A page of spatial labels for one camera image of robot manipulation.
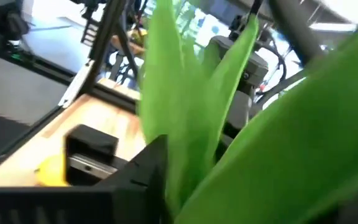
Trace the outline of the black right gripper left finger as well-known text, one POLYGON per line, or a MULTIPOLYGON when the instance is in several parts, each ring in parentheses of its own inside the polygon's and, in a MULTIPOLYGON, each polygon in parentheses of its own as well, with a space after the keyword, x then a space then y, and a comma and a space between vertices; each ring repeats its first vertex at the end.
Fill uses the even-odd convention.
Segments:
POLYGON ((167 137, 94 186, 0 187, 0 224, 160 224, 167 137))

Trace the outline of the yellow bell pepper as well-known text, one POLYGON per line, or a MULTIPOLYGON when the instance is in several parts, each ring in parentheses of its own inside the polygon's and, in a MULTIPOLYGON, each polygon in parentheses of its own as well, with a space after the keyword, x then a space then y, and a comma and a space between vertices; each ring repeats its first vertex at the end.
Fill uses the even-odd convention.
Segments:
POLYGON ((63 153, 47 157, 35 170, 36 184, 42 187, 69 187, 65 165, 63 153))

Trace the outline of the green leafy vegetable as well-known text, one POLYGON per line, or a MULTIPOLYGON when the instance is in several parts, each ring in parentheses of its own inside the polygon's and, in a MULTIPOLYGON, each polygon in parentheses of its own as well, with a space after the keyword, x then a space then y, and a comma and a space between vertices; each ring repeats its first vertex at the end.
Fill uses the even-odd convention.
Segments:
POLYGON ((172 0, 149 20, 138 113, 146 142, 168 138, 164 196, 173 224, 307 224, 358 193, 358 28, 323 52, 296 0, 268 0, 304 69, 215 153, 256 42, 254 12, 223 58, 194 53, 172 0))

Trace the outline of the black frame post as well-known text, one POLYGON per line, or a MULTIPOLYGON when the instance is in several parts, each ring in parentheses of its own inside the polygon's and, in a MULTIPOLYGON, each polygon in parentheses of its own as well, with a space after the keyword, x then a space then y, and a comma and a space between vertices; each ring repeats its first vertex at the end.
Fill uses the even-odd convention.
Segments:
POLYGON ((109 0, 99 23, 96 38, 89 53, 92 65, 81 87, 81 93, 89 93, 95 85, 96 77, 104 62, 108 43, 112 37, 115 25, 119 22, 126 6, 126 0, 109 0))

